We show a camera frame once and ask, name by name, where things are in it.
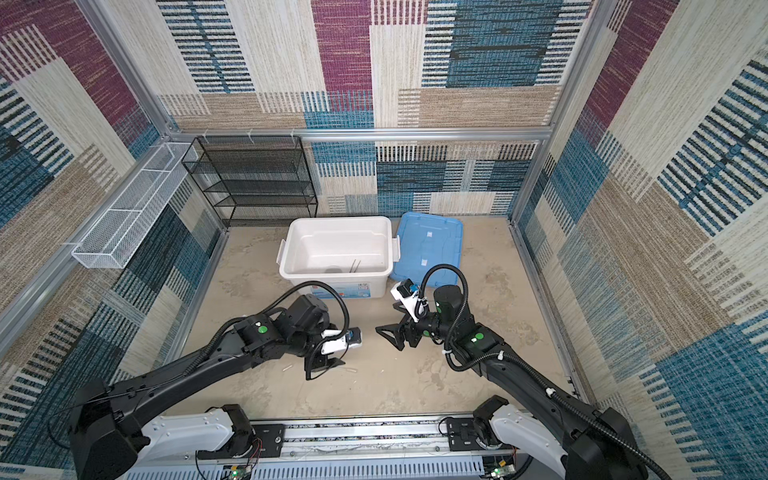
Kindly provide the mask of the white plastic storage bin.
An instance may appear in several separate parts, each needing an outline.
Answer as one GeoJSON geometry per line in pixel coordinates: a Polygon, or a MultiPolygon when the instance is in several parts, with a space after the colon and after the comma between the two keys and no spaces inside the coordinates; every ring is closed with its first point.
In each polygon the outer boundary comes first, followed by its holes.
{"type": "Polygon", "coordinates": [[[345,299],[376,299],[399,259],[400,239],[386,217],[301,218],[290,224],[276,263],[293,285],[316,280],[345,299]],[[356,259],[359,268],[350,273],[356,259]]]}

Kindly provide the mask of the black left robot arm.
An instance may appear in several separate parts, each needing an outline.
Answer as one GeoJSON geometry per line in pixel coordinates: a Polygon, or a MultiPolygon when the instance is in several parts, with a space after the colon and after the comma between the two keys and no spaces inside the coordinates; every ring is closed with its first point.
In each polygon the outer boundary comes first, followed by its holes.
{"type": "Polygon", "coordinates": [[[313,378],[316,363],[342,360],[322,353],[330,328],[325,303],[312,294],[284,308],[275,300],[258,313],[224,322],[203,347],[137,377],[106,385],[94,378],[75,395],[68,415],[68,449],[79,479],[116,479],[151,445],[144,427],[170,407],[232,375],[294,355],[313,378]]]}

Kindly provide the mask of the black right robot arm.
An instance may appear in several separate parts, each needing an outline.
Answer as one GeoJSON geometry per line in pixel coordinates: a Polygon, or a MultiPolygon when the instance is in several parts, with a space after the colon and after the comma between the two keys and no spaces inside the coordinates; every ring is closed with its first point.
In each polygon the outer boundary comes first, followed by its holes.
{"type": "Polygon", "coordinates": [[[668,473],[638,446],[628,420],[617,410],[600,409],[558,387],[526,362],[489,327],[475,321],[469,286],[458,268],[456,285],[435,289],[405,279],[391,294],[403,317],[377,327],[396,349],[416,347],[424,338],[441,346],[449,368],[472,371],[519,402],[488,400],[474,414],[481,447],[499,444],[522,450],[562,479],[660,479],[668,473]]]}

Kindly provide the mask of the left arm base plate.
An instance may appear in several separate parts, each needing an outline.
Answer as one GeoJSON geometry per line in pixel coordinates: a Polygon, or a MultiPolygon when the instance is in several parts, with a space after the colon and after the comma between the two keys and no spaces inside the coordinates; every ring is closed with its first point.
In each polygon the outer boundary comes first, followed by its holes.
{"type": "Polygon", "coordinates": [[[216,451],[199,451],[199,460],[277,458],[281,455],[285,424],[257,424],[248,434],[236,433],[216,451]]]}

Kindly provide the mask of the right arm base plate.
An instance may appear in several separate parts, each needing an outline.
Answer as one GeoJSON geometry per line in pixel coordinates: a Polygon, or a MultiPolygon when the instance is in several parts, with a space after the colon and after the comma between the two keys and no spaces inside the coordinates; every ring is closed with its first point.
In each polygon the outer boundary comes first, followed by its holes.
{"type": "Polygon", "coordinates": [[[451,452],[512,450],[502,443],[479,420],[447,416],[438,423],[438,431],[447,438],[451,452]]]}

